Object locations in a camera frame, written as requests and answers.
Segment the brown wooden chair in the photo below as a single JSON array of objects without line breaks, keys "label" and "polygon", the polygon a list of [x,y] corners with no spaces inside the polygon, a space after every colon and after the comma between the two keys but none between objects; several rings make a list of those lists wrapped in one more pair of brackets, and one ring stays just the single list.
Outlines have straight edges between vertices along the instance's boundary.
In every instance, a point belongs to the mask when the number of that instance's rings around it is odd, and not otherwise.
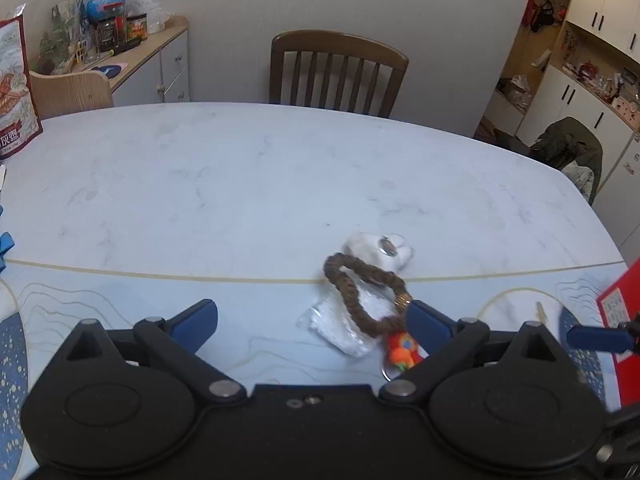
[{"label": "brown wooden chair", "polygon": [[271,104],[390,117],[409,67],[395,48],[372,39],[301,29],[271,41]]}]

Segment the white sideboard cabinet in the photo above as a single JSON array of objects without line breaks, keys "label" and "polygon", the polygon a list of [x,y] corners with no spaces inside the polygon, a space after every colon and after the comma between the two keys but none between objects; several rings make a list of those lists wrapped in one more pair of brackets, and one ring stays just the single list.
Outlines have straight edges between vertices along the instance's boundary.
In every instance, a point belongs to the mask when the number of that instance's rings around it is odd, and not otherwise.
[{"label": "white sideboard cabinet", "polygon": [[119,55],[91,64],[77,64],[73,72],[94,66],[120,65],[108,82],[115,106],[189,102],[189,22],[172,16],[165,28]]}]

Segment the red snack bag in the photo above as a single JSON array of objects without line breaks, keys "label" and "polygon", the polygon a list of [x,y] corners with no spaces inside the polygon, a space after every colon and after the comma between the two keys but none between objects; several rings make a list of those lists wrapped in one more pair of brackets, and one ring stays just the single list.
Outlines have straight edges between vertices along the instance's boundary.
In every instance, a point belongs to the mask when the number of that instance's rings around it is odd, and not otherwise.
[{"label": "red snack bag", "polygon": [[0,156],[2,160],[21,151],[42,133],[32,93],[26,56],[25,5],[1,21],[0,29]]}]

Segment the orange plush horse keychain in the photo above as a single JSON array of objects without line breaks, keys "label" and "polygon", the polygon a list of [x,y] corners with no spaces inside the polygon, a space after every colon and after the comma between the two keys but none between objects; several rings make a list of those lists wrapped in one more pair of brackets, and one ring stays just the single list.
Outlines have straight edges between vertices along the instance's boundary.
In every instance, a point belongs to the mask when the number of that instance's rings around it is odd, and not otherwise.
[{"label": "orange plush horse keychain", "polygon": [[387,335],[384,350],[381,373],[386,382],[391,382],[428,357],[428,353],[407,332]]}]

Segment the green jacket on chair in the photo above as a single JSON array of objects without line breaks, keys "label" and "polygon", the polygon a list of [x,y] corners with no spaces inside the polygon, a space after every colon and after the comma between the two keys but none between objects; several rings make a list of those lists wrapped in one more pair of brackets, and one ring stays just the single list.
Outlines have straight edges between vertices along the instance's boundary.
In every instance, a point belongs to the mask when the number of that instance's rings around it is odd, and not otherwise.
[{"label": "green jacket on chair", "polygon": [[588,204],[593,203],[602,177],[603,148],[579,120],[564,117],[552,122],[530,147],[528,156],[561,171]]}]

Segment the white wall cabinet unit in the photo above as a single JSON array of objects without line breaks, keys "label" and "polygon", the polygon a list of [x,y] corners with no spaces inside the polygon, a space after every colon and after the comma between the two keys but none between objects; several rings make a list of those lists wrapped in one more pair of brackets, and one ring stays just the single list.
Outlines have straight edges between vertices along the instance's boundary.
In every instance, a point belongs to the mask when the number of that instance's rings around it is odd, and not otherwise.
[{"label": "white wall cabinet unit", "polygon": [[639,0],[527,0],[480,121],[491,143],[527,154],[574,117],[600,141],[592,208],[626,263],[639,259]]}]

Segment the blue globe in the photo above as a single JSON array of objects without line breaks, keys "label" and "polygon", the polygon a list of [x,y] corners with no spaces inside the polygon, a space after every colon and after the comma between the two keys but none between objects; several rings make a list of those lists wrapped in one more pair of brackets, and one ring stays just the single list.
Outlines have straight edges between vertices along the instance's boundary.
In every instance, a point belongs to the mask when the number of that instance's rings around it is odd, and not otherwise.
[{"label": "blue globe", "polygon": [[88,0],[86,10],[90,21],[96,22],[107,17],[114,4],[125,4],[126,0]]}]

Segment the clear bag white granules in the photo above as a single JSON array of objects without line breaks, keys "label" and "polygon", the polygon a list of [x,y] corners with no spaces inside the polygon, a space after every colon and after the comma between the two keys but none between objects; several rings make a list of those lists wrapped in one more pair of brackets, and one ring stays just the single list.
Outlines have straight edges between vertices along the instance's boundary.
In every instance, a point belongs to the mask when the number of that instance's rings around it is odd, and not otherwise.
[{"label": "clear bag white granules", "polygon": [[[360,278],[356,279],[356,286],[360,304],[371,318],[379,320],[396,313],[390,292],[366,284]],[[327,280],[319,286],[316,298],[298,318],[296,326],[309,330],[352,358],[362,358],[382,339],[360,330],[347,312],[342,296]]]}]

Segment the brown hair scrunchie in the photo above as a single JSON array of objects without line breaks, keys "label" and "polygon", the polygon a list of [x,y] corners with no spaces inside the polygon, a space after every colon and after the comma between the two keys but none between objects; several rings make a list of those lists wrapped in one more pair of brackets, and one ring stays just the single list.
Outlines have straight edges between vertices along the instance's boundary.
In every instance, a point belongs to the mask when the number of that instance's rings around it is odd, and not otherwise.
[{"label": "brown hair scrunchie", "polygon": [[361,333],[376,338],[407,330],[412,297],[400,276],[341,252],[326,258],[323,273]]}]

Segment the light wooden child chair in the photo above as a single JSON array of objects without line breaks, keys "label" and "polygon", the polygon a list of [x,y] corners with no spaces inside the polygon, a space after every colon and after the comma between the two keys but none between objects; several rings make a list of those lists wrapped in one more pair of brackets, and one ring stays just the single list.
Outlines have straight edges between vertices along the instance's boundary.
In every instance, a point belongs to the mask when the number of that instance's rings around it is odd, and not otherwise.
[{"label": "light wooden child chair", "polygon": [[30,72],[29,79],[35,108],[41,119],[114,106],[107,76],[95,70],[65,75]]}]

